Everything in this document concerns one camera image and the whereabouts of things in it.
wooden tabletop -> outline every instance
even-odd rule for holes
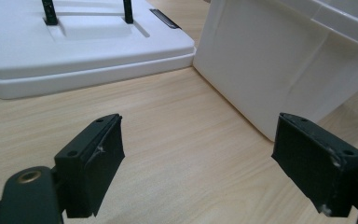
[[[149,0],[200,41],[202,0]],[[126,158],[97,217],[65,223],[355,223],[316,212],[264,137],[192,67],[47,96],[0,100],[6,180],[53,157],[93,120],[119,113]],[[358,93],[319,122],[358,147]]]

wooden table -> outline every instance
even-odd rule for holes
[[[209,4],[149,1],[199,43]],[[319,215],[270,157],[273,143],[192,67],[0,100],[0,197],[11,175],[54,166],[70,140],[112,113],[123,116],[127,157],[99,215],[65,223],[355,223],[355,209]],[[320,124],[358,147],[358,93]]]

small hole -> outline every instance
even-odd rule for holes
[[[348,155],[348,156],[353,156],[354,155],[354,153],[352,151],[349,151],[349,150],[344,150],[344,154]]]
[[[26,184],[26,183],[36,180],[41,175],[42,175],[42,173],[40,171],[31,171],[31,172],[27,172],[27,173],[19,176],[17,181],[21,184]]]
[[[68,152],[67,154],[69,157],[74,157],[75,155],[77,155],[77,152],[76,151],[70,151]]]

white plastic container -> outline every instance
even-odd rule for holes
[[[358,91],[358,0],[213,0],[194,65],[273,140]]]

white base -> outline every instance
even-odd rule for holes
[[[46,26],[40,0],[0,1],[0,98],[66,91],[192,64],[194,41],[157,18],[144,0],[132,0],[134,24],[124,22],[122,0],[54,4],[60,23]]]
[[[358,1],[325,2],[211,3],[194,66],[270,140],[280,112],[318,121],[358,91]]]

